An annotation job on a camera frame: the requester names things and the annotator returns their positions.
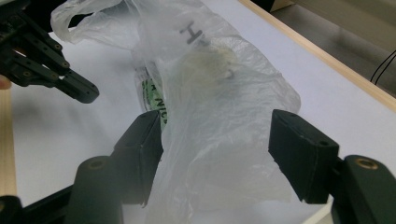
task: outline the white table surface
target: white table surface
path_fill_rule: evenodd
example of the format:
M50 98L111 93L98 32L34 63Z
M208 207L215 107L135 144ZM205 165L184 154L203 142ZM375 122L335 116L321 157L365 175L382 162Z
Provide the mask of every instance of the white table surface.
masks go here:
M340 144L341 157L372 157L396 174L394 112L239 2L204 2L282 72L301 96L299 115ZM73 184L79 164L93 156L109 155L142 113L128 50L90 41L61 44L72 69L96 84L101 95L83 105L57 90L14 85L17 188L24 205ZM194 223L301 223L318 209L293 198L291 203L265 202L238 211L197 214ZM130 210L125 222L141 223L144 209L125 206L125 211Z

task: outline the plastic bag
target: plastic bag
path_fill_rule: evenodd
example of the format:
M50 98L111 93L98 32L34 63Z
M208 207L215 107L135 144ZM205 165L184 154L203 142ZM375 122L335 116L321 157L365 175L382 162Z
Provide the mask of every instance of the plastic bag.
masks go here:
M267 152L268 137L273 109L299 110L297 92L200 1L125 3L139 17L134 67L149 74L168 116L146 223L287 200L290 185Z

